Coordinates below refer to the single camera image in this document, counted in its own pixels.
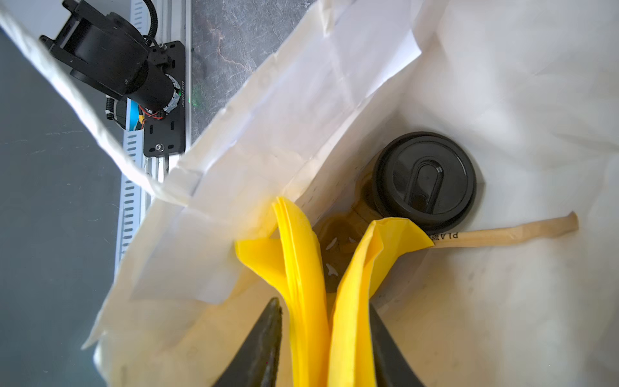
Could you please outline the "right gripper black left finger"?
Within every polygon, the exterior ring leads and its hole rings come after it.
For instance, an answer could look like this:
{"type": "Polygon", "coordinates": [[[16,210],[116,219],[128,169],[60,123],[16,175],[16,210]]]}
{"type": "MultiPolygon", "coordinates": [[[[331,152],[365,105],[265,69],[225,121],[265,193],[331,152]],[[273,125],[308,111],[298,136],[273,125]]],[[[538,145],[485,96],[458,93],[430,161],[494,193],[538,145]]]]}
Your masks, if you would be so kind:
{"type": "Polygon", "coordinates": [[[282,341],[282,308],[271,298],[214,386],[275,386],[282,341]]]}

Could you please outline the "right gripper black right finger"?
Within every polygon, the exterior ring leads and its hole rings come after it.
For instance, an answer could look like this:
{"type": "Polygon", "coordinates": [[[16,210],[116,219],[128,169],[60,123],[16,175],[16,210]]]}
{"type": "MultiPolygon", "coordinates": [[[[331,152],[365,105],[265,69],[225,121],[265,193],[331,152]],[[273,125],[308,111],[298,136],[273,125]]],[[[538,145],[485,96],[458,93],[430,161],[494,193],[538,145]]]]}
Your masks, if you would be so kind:
{"type": "Polygon", "coordinates": [[[424,387],[372,304],[369,305],[369,321],[377,386],[424,387]]]}

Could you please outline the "yellow napkin sheets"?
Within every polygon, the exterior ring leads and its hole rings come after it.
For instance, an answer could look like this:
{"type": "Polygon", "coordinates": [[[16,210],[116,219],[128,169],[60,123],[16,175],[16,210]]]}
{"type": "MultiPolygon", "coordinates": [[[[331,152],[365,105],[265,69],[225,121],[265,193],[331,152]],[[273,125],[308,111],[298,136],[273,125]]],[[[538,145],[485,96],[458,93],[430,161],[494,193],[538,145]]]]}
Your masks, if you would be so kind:
{"type": "Polygon", "coordinates": [[[400,256],[433,241],[409,219],[370,222],[330,305],[309,219],[287,198],[277,198],[272,209],[279,236],[238,241],[235,253],[285,301],[294,385],[376,386],[370,298],[400,256]]]}

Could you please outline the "black cup lid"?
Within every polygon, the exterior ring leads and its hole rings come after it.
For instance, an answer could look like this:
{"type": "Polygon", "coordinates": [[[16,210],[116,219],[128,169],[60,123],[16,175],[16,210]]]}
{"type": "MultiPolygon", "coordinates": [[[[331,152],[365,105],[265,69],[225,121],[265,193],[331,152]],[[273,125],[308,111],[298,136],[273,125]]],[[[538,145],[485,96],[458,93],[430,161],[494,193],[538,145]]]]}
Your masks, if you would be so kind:
{"type": "Polygon", "coordinates": [[[379,214],[409,219],[428,234],[462,223],[477,196],[472,158],[454,140],[433,132],[391,141],[378,153],[371,182],[379,214]]]}

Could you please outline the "brown paper straw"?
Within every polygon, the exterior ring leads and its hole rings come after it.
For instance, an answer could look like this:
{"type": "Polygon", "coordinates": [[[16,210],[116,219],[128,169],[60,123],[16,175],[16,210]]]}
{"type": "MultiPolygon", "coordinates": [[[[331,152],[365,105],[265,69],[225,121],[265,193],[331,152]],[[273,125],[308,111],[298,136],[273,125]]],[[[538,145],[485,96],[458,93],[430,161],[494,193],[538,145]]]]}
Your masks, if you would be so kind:
{"type": "Polygon", "coordinates": [[[486,248],[511,246],[535,239],[553,239],[580,228],[577,214],[554,219],[525,223],[516,227],[503,227],[474,232],[448,232],[431,235],[434,248],[486,248]]]}

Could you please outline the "white patterned paper bag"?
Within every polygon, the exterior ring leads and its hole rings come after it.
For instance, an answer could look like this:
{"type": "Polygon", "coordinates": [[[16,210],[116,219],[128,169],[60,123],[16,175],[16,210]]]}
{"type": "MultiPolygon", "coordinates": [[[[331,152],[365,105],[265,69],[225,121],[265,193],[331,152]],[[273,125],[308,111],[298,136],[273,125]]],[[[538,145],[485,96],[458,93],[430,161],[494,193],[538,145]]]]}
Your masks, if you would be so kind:
{"type": "Polygon", "coordinates": [[[618,4],[318,1],[163,182],[138,169],[11,11],[1,25],[154,202],[87,346],[110,386],[208,386],[277,292],[234,244],[272,202],[320,220],[398,136],[472,158],[470,227],[575,212],[578,232],[432,248],[375,274],[372,301],[428,386],[618,383],[618,4]]]}

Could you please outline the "brown pulp carrier top piece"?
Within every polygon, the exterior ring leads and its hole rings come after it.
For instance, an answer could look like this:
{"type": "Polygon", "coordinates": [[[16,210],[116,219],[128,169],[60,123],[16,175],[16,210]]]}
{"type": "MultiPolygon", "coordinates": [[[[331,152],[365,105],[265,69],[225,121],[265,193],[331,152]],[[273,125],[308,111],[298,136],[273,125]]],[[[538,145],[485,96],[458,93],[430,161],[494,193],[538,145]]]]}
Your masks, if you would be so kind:
{"type": "Polygon", "coordinates": [[[332,214],[314,226],[320,244],[327,293],[337,292],[368,226],[369,221],[356,211],[332,214]]]}

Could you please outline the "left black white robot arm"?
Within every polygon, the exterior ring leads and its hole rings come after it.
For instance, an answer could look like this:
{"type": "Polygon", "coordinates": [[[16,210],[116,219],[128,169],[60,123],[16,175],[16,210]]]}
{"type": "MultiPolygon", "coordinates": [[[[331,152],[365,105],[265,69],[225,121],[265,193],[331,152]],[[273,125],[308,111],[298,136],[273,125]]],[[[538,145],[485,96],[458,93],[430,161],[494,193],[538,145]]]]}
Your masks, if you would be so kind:
{"type": "Polygon", "coordinates": [[[57,37],[40,42],[71,68],[70,74],[110,98],[129,98],[150,115],[166,116],[184,105],[185,48],[182,42],[158,44],[156,8],[148,34],[122,16],[104,15],[86,1],[64,1],[70,16],[57,37]]]}

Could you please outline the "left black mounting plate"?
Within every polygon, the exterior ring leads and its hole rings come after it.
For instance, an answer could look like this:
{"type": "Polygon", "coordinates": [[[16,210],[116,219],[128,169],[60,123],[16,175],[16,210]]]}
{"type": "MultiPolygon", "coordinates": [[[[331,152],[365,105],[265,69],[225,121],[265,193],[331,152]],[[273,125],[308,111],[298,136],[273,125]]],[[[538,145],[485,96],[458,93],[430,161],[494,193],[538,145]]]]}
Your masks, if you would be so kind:
{"type": "Polygon", "coordinates": [[[143,154],[182,154],[186,148],[186,60],[179,40],[153,48],[148,57],[148,86],[156,106],[140,104],[143,112],[143,154]]]}

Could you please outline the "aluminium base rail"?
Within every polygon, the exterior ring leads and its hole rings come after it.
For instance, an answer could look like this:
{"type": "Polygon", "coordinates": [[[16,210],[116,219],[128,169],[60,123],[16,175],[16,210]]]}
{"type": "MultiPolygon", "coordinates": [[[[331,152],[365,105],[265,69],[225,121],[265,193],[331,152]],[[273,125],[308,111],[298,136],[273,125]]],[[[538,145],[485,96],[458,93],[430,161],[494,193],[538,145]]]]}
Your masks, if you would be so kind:
{"type": "MultiPolygon", "coordinates": [[[[192,112],[190,95],[191,81],[191,35],[192,35],[192,2],[185,1],[155,1],[154,5],[159,18],[156,35],[158,43],[169,43],[179,40],[185,46],[185,147],[192,142],[192,112]]],[[[123,149],[130,158],[143,169],[149,177],[163,182],[174,168],[180,156],[146,157],[143,154],[144,132],[130,131],[123,134],[123,149]]],[[[120,187],[120,210],[118,232],[114,256],[114,272],[118,273],[125,253],[134,239],[140,224],[143,222],[152,204],[152,197],[144,189],[122,176],[120,187]]]]}

